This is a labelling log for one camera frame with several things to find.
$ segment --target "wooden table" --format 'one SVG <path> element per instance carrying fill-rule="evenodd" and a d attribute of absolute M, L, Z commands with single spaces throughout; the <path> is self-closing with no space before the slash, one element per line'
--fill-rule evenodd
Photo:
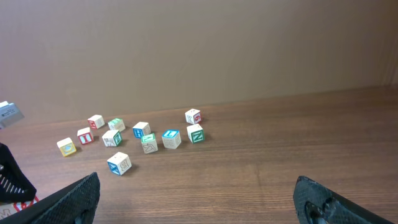
<path fill-rule="evenodd" d="M 97 172 L 101 198 L 95 223 L 298 223 L 295 181 L 306 175 L 360 206 L 398 222 L 398 90 L 363 90 L 199 106 L 206 140 L 191 144 L 184 112 L 117 116 L 128 126 L 119 147 L 81 146 L 86 120 L 2 130 L 22 171 L 44 198 Z M 131 127 L 147 121 L 159 151 L 144 154 Z M 161 134 L 179 129 L 176 150 Z M 56 142 L 71 137 L 78 152 L 62 157 Z M 122 177 L 106 160 L 129 155 Z"/>

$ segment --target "wooden block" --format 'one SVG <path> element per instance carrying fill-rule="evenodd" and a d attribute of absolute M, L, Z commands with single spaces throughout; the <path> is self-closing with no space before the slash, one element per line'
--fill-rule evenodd
<path fill-rule="evenodd" d="M 88 144 L 94 141 L 94 136 L 90 127 L 77 131 L 77 137 L 79 138 L 81 144 Z"/>
<path fill-rule="evenodd" d="M 108 126 L 110 130 L 119 130 L 120 132 L 125 130 L 125 125 L 123 123 L 123 120 L 120 118 L 115 118 L 112 121 L 108 122 Z"/>
<path fill-rule="evenodd" d="M 142 138 L 143 136 L 150 134 L 149 123 L 138 122 L 134 127 L 132 127 L 132 131 L 136 138 Z"/>
<path fill-rule="evenodd" d="M 154 133 L 143 136 L 141 138 L 141 144 L 145 154 L 157 151 L 157 143 Z"/>
<path fill-rule="evenodd" d="M 131 168 L 131 161 L 127 154 L 118 152 L 108 159 L 108 166 L 112 173 L 123 175 L 128 169 Z"/>
<path fill-rule="evenodd" d="M 106 147 L 116 147 L 122 142 L 122 135 L 118 130 L 109 130 L 102 136 Z"/>
<path fill-rule="evenodd" d="M 163 145 L 166 149 L 176 149 L 181 143 L 179 130 L 167 130 L 162 135 Z"/>
<path fill-rule="evenodd" d="M 197 143 L 205 140 L 205 133 L 199 124 L 194 124 L 187 127 L 188 138 L 192 143 Z"/>
<path fill-rule="evenodd" d="M 57 146 L 64 157 L 76 152 L 76 147 L 70 138 L 57 142 Z"/>
<path fill-rule="evenodd" d="M 185 112 L 185 119 L 190 124 L 197 124 L 201 121 L 200 110 L 190 109 Z"/>
<path fill-rule="evenodd" d="M 90 127 L 93 129 L 98 129 L 105 125 L 104 118 L 101 115 L 97 115 L 97 114 L 88 118 L 87 121 L 88 121 L 88 124 L 90 125 Z"/>

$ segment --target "brown table surface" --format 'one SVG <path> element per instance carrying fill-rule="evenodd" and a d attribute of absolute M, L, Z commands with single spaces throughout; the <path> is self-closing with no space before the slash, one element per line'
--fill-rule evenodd
<path fill-rule="evenodd" d="M 39 198 L 97 172 L 95 223 L 298 223 L 292 196 L 299 175 L 398 222 L 397 89 L 197 109 L 206 136 L 199 144 L 188 139 L 187 108 L 117 116 L 127 126 L 119 147 L 104 146 L 107 126 L 82 146 L 76 132 L 88 126 L 86 120 L 10 127 L 0 142 L 10 147 Z M 131 130 L 138 121 L 149 122 L 158 152 L 144 154 Z M 163 147 L 166 129 L 181 130 L 176 150 Z M 56 142 L 67 137 L 78 152 L 62 157 Z M 135 165 L 121 177 L 106 163 L 117 152 Z"/>

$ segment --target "beige wall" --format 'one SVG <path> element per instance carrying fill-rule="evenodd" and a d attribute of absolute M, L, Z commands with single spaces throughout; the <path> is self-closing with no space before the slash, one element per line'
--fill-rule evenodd
<path fill-rule="evenodd" d="M 3 0 L 0 100 L 34 124 L 388 85 L 397 8 L 396 0 Z"/>

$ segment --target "cube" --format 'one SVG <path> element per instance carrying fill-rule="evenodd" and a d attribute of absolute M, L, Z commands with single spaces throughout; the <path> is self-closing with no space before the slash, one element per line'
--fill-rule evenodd
<path fill-rule="evenodd" d="M 143 136 L 150 134 L 149 123 L 138 122 L 134 127 L 132 127 L 132 131 L 136 138 L 142 138 Z"/>
<path fill-rule="evenodd" d="M 91 132 L 90 127 L 77 131 L 77 137 L 79 138 L 81 144 L 88 144 L 94 141 L 93 133 Z"/>
<path fill-rule="evenodd" d="M 118 130 L 109 130 L 102 136 L 106 147 L 116 147 L 122 142 L 122 135 Z"/>
<path fill-rule="evenodd" d="M 162 135 L 163 145 L 166 149 L 176 149 L 181 143 L 179 130 L 167 130 Z"/>
<path fill-rule="evenodd" d="M 125 125 L 123 123 L 123 120 L 120 118 L 115 118 L 112 121 L 108 122 L 108 126 L 110 130 L 119 130 L 120 132 L 125 130 Z"/>
<path fill-rule="evenodd" d="M 76 147 L 73 144 L 72 139 L 70 138 L 66 138 L 57 142 L 57 146 L 58 148 L 60 148 L 61 153 L 64 157 L 76 152 Z"/>
<path fill-rule="evenodd" d="M 190 124 L 197 124 L 201 121 L 200 110 L 190 109 L 185 112 L 185 119 Z"/>
<path fill-rule="evenodd" d="M 108 159 L 108 166 L 112 173 L 123 175 L 128 169 L 131 168 L 131 161 L 127 154 L 118 152 Z"/>
<path fill-rule="evenodd" d="M 157 151 L 157 144 L 154 133 L 143 136 L 141 138 L 141 144 L 145 154 Z"/>
<path fill-rule="evenodd" d="M 97 114 L 88 118 L 87 121 L 88 121 L 88 124 L 90 125 L 90 127 L 93 129 L 98 129 L 105 125 L 104 118 L 101 115 L 97 115 Z"/>
<path fill-rule="evenodd" d="M 197 143 L 205 140 L 205 133 L 199 124 L 194 124 L 187 127 L 188 138 L 192 143 Z"/>

